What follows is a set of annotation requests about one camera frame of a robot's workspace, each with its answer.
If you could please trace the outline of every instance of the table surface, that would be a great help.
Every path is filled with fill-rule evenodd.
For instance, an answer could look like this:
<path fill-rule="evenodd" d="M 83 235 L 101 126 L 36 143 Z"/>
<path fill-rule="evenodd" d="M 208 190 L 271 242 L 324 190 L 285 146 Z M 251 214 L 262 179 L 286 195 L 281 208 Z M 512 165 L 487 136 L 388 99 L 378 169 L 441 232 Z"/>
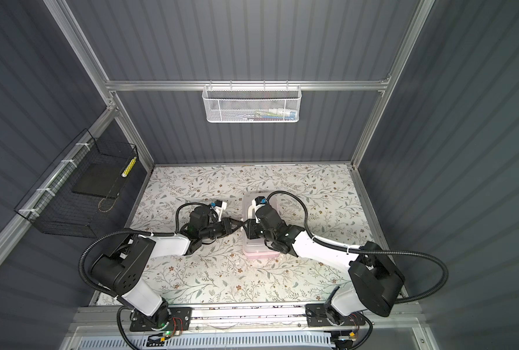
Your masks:
<path fill-rule="evenodd" d="M 302 198 L 312 233 L 348 244 L 372 240 L 345 164 L 157 167 L 131 228 L 172 232 L 174 213 L 186 201 L 224 200 L 228 202 L 224 215 L 241 219 L 245 193 L 275 190 Z M 287 224 L 303 226 L 298 202 L 284 195 L 277 199 Z M 190 210 L 182 209 L 180 225 Z M 240 230 L 190 256 L 153 258 L 142 278 L 171 304 L 324 301 L 336 285 L 350 283 L 347 274 L 314 260 L 291 255 L 248 260 Z M 96 304 L 118 303 L 100 295 Z"/>

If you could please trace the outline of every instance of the aluminum frame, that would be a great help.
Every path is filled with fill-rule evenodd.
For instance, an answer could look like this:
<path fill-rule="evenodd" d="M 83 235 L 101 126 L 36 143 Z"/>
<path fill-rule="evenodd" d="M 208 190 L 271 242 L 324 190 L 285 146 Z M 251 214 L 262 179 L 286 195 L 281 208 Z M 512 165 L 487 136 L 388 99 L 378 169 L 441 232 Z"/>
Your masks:
<path fill-rule="evenodd" d="M 155 167 L 172 166 L 266 166 L 266 165 L 346 165 L 351 166 L 347 161 L 334 162 L 236 162 L 236 163 L 176 163 L 176 164 L 155 164 Z"/>
<path fill-rule="evenodd" d="M 374 238 L 375 243 L 383 250 L 389 250 L 390 246 L 388 245 L 388 241 L 386 241 L 386 237 L 383 234 L 380 221 L 378 221 L 376 211 L 372 206 L 372 202 L 370 201 L 370 197 L 368 196 L 368 192 L 366 191 L 366 187 L 362 181 L 361 174 L 359 173 L 358 169 L 355 169 L 352 166 L 349 169 L 349 173 L 351 174 L 354 188 L 357 191 L 358 199 L 361 202 L 361 207 L 364 210 L 366 221 L 368 222 L 368 227 L 370 228 L 370 232 L 372 233 L 372 237 Z M 391 261 L 395 262 L 393 256 L 390 256 L 390 259 Z M 401 288 L 401 295 L 404 298 L 409 296 L 405 286 Z"/>
<path fill-rule="evenodd" d="M 420 350 L 438 349 L 438 344 L 430 327 L 413 327 L 413 335 Z"/>
<path fill-rule="evenodd" d="M 44 4 L 50 11 L 53 19 L 63 32 L 63 35 L 71 45 L 77 58 L 80 60 L 82 66 L 86 70 L 88 76 L 92 80 L 98 93 L 106 102 L 106 104 L 114 103 L 119 107 L 121 115 L 116 118 L 116 122 L 122 129 L 123 134 L 130 144 L 137 146 L 139 158 L 147 172 L 150 172 L 154 166 L 154 161 L 146 147 L 144 141 L 139 135 L 137 129 L 126 109 L 124 108 L 119 97 L 112 94 L 105 85 L 108 81 L 108 75 L 102 67 L 94 50 L 90 46 L 87 37 L 84 35 L 79 23 L 75 19 L 71 8 L 68 6 L 66 0 L 44 0 Z"/>
<path fill-rule="evenodd" d="M 204 86 L 215 90 L 284 90 L 300 87 L 303 91 L 385 91 L 387 80 L 366 81 L 162 81 L 110 80 L 105 83 L 110 91 L 202 91 Z"/>
<path fill-rule="evenodd" d="M 141 186 L 141 189 L 139 190 L 139 193 L 137 194 L 137 199 L 135 200 L 135 203 L 133 204 L 133 208 L 131 208 L 131 212 L 129 213 L 129 216 L 127 217 L 127 221 L 125 221 L 124 227 L 130 227 L 131 222 L 133 221 L 133 217 L 135 216 L 135 213 L 137 212 L 137 207 L 139 207 L 139 203 L 141 203 L 141 199 L 143 198 L 143 194 L 145 193 L 145 190 L 147 189 L 147 185 L 149 184 L 149 180 L 151 179 L 152 172 L 147 172 L 147 176 L 145 177 L 145 180 L 143 181 L 143 185 Z"/>
<path fill-rule="evenodd" d="M 347 330 L 348 326 L 310 328 L 307 325 L 305 304 L 300 302 L 252 302 L 236 304 L 184 304 L 171 307 L 192 307 L 192 324 L 188 332 L 272 332 L 289 330 Z M 66 337 L 74 335 L 117 335 L 116 312 L 119 306 L 87 306 L 77 309 Z M 128 310 L 123 325 L 128 322 Z M 365 312 L 374 328 L 427 327 L 427 319 L 418 303 L 395 305 L 389 317 Z"/>
<path fill-rule="evenodd" d="M 91 134 L 94 137 L 98 137 L 104 132 L 104 130 L 108 127 L 110 122 L 115 118 L 116 114 L 118 114 L 118 110 L 115 105 L 110 105 L 107 107 L 102 114 L 97 118 L 96 122 L 92 124 L 88 132 L 86 132 L 80 140 L 77 141 L 72 149 L 65 155 L 64 160 L 71 159 L 77 152 L 84 147 L 82 144 L 88 142 L 91 138 Z M 63 170 L 63 168 L 67 165 L 66 162 L 60 162 L 55 169 L 48 175 L 46 180 L 40 185 L 41 188 L 47 187 L 49 183 L 51 183 L 55 177 Z M 36 203 L 40 196 L 42 195 L 41 191 L 36 191 L 29 200 L 26 201 L 25 205 L 22 209 L 27 209 L 32 207 L 34 203 Z M 22 216 L 16 214 L 11 221 L 5 226 L 5 228 L 0 232 L 0 266 L 4 262 L 7 256 L 11 253 L 13 248 L 18 244 L 20 239 L 24 236 L 24 234 L 30 229 L 32 224 L 30 221 L 26 220 Z"/>
<path fill-rule="evenodd" d="M 417 10 L 415 11 L 411 23 L 409 24 L 409 29 L 403 38 L 401 47 L 399 48 L 394 63 L 391 66 L 388 87 L 384 92 L 382 92 L 376 101 L 374 109 L 372 110 L 372 114 L 368 118 L 365 129 L 362 131 L 361 139 L 357 144 L 356 150 L 354 151 L 353 158 L 351 158 L 351 163 L 355 168 L 358 168 L 358 166 L 361 164 L 362 158 L 368 149 L 370 140 L 376 131 L 376 127 L 378 126 L 378 123 L 380 122 L 380 119 L 382 118 L 383 113 L 388 106 L 388 102 L 390 101 L 391 95 L 397 86 L 397 82 L 403 73 L 403 69 L 407 65 L 409 56 L 411 55 L 413 47 L 419 38 L 419 34 L 423 29 L 423 25 L 427 20 L 432 5 L 434 5 L 434 0 L 420 0 L 419 4 L 417 5 Z"/>

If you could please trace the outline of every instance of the black wire mesh basket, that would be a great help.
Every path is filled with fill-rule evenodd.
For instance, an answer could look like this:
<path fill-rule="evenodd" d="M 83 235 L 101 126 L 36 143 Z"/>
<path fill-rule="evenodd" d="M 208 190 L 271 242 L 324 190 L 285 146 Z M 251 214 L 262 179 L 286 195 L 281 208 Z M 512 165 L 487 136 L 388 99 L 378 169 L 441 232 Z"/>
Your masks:
<path fill-rule="evenodd" d="M 110 213 L 137 161 L 135 145 L 91 137 L 61 161 L 65 164 L 44 188 L 29 192 L 39 192 L 35 200 L 25 195 L 15 211 L 44 234 L 100 237 L 119 229 Z"/>

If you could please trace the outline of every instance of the white vented panel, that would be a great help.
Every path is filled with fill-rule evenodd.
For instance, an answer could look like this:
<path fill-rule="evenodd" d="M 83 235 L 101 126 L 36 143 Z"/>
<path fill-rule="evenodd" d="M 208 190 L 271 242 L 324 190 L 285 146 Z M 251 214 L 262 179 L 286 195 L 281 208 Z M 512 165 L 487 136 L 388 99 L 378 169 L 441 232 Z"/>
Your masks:
<path fill-rule="evenodd" d="M 148 335 L 129 336 L 141 349 L 224 349 L 250 347 L 322 346 L 331 348 L 330 334 L 324 332 L 248 332 L 183 334 L 174 337 L 163 346 L 145 346 Z M 129 350 L 123 339 L 111 337 L 83 337 L 79 350 Z"/>

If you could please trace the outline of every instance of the gray corrugated wall panel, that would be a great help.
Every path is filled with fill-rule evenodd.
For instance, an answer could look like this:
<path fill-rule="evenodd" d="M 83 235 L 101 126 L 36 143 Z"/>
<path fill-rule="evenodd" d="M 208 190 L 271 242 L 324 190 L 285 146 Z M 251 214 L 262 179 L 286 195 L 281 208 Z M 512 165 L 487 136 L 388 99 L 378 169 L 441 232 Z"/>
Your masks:
<path fill-rule="evenodd" d="M 441 348 L 519 348 L 519 1 L 438 1 L 396 92 L 360 167 L 390 247 L 450 268 Z M 439 273 L 397 263 L 410 293 Z"/>
<path fill-rule="evenodd" d="M 69 3 L 112 80 L 379 80 L 417 1 Z"/>
<path fill-rule="evenodd" d="M 0 1 L 0 231 L 46 167 L 104 108 L 43 2 Z M 126 141 L 114 122 L 102 137 Z M 115 205 L 119 227 L 145 175 L 140 164 L 133 168 Z M 28 230 L 0 267 L 0 349 L 59 346 L 77 307 L 92 296 L 76 270 L 89 242 Z"/>
<path fill-rule="evenodd" d="M 119 92 L 157 164 L 350 161 L 375 91 L 305 91 L 300 120 L 207 122 L 201 93 Z"/>
<path fill-rule="evenodd" d="M 0 1 L 0 231 L 104 108 L 43 3 Z"/>
<path fill-rule="evenodd" d="M 112 122 L 102 139 L 126 142 Z M 138 162 L 110 212 L 113 224 L 123 227 L 146 171 Z M 76 262 L 93 240 L 41 234 L 31 228 L 0 267 L 0 348 L 56 349 L 79 306 L 86 306 L 92 290 L 84 284 Z M 89 260 L 98 256 L 95 252 Z M 19 324 L 9 337 L 9 325 Z"/>

